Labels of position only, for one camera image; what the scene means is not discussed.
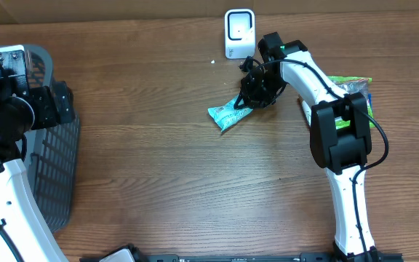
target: wooden table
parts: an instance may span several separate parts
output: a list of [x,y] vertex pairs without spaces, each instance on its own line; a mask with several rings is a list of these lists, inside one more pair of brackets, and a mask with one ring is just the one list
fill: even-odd
[[[301,39],[329,75],[370,76],[388,160],[367,174],[379,250],[419,261],[419,12],[258,16],[257,39]],[[0,44],[45,47],[82,120],[69,225],[72,261],[126,243],[145,253],[331,251],[330,186],[308,147],[298,94],[221,135],[207,108],[239,91],[223,19],[0,25]],[[372,131],[375,161],[383,151]]]

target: wall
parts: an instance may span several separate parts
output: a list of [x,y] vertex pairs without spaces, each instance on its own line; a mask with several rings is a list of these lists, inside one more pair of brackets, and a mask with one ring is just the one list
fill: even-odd
[[419,9],[419,0],[0,0],[0,24]]

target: wood grain surface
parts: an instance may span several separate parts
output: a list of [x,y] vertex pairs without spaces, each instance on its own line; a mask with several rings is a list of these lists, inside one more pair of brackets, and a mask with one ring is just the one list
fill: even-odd
[[[419,261],[419,12],[257,17],[257,39],[300,39],[326,74],[370,76],[391,150],[367,173],[372,235]],[[45,47],[82,120],[72,261],[126,243],[147,254],[287,255],[332,250],[330,186],[309,151],[294,89],[226,133],[207,114],[239,91],[223,20],[0,25],[0,44]],[[383,152],[372,131],[375,161]]]

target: gray plastic bin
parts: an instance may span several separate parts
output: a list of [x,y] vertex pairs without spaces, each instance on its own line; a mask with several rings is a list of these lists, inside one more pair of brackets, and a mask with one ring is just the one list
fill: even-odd
[[[30,55],[33,70],[28,74],[30,87],[51,87],[55,81],[52,75],[52,59],[48,52],[35,45],[24,44]],[[71,214],[73,188],[75,183],[77,151],[80,137],[80,121],[70,124],[34,130],[27,137],[28,182],[43,218],[51,232],[67,225]]]

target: plastic crate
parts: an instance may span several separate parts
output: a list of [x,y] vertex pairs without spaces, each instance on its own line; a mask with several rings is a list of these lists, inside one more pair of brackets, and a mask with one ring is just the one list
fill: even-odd
[[[52,75],[52,59],[48,52],[35,45],[23,45],[29,54],[32,70],[28,74],[30,87],[51,87],[55,81]],[[38,208],[51,232],[67,225],[72,205],[73,188],[76,179],[77,151],[80,137],[80,121],[43,130],[34,130],[27,137],[28,182]]]

